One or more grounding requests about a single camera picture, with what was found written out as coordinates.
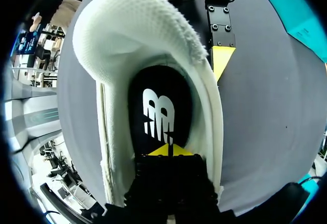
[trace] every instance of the gray backdrop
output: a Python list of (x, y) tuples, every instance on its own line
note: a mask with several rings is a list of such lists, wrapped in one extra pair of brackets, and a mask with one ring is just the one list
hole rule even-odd
[[(105, 203), (95, 82), (79, 65), (72, 33), (59, 66), (58, 106), (63, 135), (77, 171)], [(237, 213), (298, 181), (318, 152), (327, 115), (324, 64), (290, 37), (268, 0), (229, 5), (237, 49), (219, 81), (224, 113), (222, 211)]]

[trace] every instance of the shoe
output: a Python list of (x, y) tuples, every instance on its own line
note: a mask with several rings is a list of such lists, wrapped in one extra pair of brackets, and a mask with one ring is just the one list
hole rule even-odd
[(77, 20), (73, 47), (96, 81), (108, 203), (124, 205), (134, 158), (168, 144), (205, 158), (221, 193), (223, 115), (216, 78), (199, 36), (173, 5), (93, 0)]

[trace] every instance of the knit fabric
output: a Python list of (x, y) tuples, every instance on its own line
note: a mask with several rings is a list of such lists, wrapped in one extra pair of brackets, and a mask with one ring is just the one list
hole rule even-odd
[(222, 191), (223, 116), (217, 82), (199, 36), (174, 6), (167, 0), (93, 0), (77, 20), (73, 47), (97, 83), (109, 203), (123, 206), (134, 179), (127, 93), (132, 78), (152, 65), (169, 65), (187, 80), (194, 112), (185, 148), (206, 158), (208, 176), (216, 192)]

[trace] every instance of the black insole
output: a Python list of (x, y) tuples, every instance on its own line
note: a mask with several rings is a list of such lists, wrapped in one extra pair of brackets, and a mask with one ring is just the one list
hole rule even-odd
[(189, 85), (175, 69), (153, 66), (141, 70), (128, 91), (129, 124), (135, 156), (165, 143), (186, 145), (192, 120)]

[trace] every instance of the new balance logo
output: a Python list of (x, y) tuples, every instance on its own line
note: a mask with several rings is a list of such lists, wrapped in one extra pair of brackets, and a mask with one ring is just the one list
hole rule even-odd
[[(150, 121), (150, 133), (154, 138), (154, 132), (158, 135), (158, 140), (161, 140), (161, 133), (163, 130), (163, 139), (165, 143), (173, 143), (171, 133), (174, 131), (175, 110), (172, 101), (162, 95), (158, 98), (153, 90), (145, 89), (143, 91), (143, 114), (152, 121)], [(144, 123), (144, 131), (148, 132), (148, 122)]]

